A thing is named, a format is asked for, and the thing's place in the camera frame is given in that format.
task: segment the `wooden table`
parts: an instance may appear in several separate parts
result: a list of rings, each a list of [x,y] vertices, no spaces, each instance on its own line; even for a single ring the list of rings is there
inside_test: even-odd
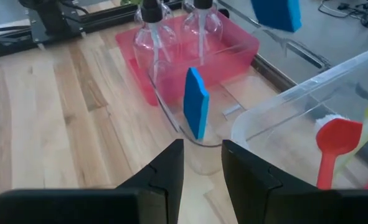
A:
[[[147,104],[125,65],[114,36],[132,27],[0,58],[0,193],[116,187],[183,138],[159,106]],[[246,108],[278,93],[257,72],[250,75],[257,81],[246,90]],[[220,149],[200,151],[189,141],[185,148],[191,159],[179,223],[236,223],[222,171],[199,175],[220,166]]]

